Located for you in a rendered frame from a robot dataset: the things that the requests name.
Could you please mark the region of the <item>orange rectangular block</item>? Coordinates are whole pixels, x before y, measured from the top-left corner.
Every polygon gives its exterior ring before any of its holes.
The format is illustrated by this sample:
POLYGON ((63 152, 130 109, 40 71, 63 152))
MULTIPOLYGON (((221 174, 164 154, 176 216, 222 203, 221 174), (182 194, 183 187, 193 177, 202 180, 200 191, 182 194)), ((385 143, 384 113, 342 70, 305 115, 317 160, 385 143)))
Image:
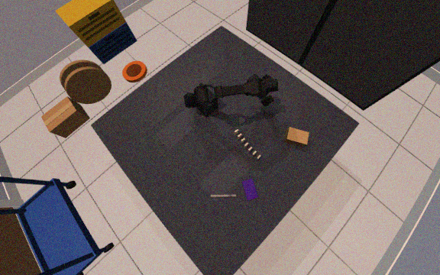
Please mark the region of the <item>orange rectangular block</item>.
POLYGON ((284 142, 298 147, 305 147, 308 144, 309 132, 289 127, 286 130, 284 142))

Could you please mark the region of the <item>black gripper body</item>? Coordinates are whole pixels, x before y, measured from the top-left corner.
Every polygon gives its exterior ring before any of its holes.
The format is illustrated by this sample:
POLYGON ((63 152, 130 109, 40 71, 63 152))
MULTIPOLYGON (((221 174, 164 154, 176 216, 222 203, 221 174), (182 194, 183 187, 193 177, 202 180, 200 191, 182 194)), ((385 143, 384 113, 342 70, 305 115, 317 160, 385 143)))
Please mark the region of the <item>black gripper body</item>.
MULTIPOLYGON (((249 78, 247 80, 247 82, 250 82, 250 80, 252 80, 254 78, 258 78, 256 74, 252 75, 252 77, 249 78)), ((267 95, 267 93, 266 93, 266 95, 267 95)), ((271 95, 269 95, 268 97, 266 97, 266 95, 260 95, 263 99, 262 102, 263 102, 264 106, 269 105, 273 101, 273 98, 271 97, 271 95)))

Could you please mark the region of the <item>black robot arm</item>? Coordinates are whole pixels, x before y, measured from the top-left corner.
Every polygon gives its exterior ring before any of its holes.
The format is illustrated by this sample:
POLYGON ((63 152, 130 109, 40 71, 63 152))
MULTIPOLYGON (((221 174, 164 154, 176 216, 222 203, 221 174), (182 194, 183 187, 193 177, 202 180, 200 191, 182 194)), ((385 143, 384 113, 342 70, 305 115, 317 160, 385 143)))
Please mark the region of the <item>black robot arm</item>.
POLYGON ((197 86, 194 88, 194 93, 188 92, 184 97, 185 106, 187 108, 193 108, 200 105, 213 103, 218 98, 223 98, 227 95, 237 95, 237 94, 245 94, 245 95, 266 95, 267 92, 276 92, 278 91, 278 82, 277 79, 273 79, 272 76, 265 74, 262 79, 254 78, 250 80, 250 82, 246 82, 244 85, 240 86, 212 86, 212 85, 204 85, 197 86), (208 90, 206 86, 210 86, 214 88, 215 98, 209 101, 208 90))

